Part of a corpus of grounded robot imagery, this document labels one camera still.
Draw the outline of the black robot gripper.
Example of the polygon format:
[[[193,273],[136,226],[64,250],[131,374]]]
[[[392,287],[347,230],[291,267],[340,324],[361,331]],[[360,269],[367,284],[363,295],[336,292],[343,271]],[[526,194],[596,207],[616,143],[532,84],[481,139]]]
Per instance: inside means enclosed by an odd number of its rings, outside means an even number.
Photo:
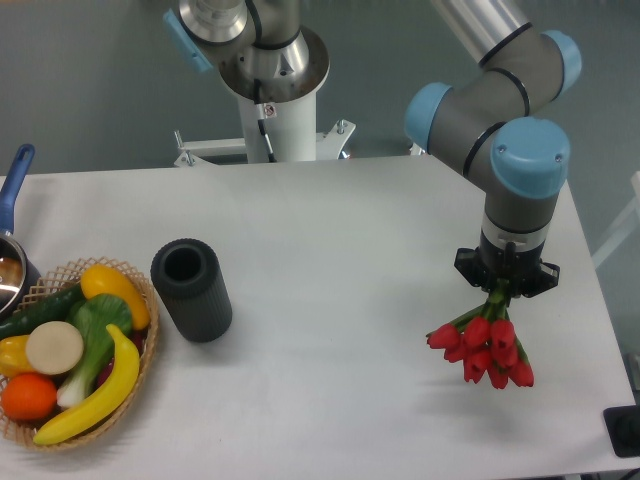
[[[482,238],[478,248],[456,251],[454,267],[474,288],[491,292],[501,284],[509,296],[532,298],[559,283],[560,267],[541,261],[543,246],[518,251],[514,242],[498,248]]]

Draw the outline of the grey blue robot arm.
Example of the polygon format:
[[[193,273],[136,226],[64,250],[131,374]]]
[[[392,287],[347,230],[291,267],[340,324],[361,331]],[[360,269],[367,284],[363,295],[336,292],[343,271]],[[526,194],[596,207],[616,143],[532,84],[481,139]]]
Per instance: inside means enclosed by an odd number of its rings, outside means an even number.
[[[459,249],[455,268],[484,291],[534,297],[559,281],[541,253],[571,154],[565,132],[535,113],[576,82],[580,51],[561,32],[536,31],[510,1],[436,9],[482,73],[461,89],[420,89],[405,133],[485,195],[479,244]],[[316,94],[330,62],[298,2],[181,1],[163,21],[193,68],[217,70],[236,96],[250,162],[319,158]]]

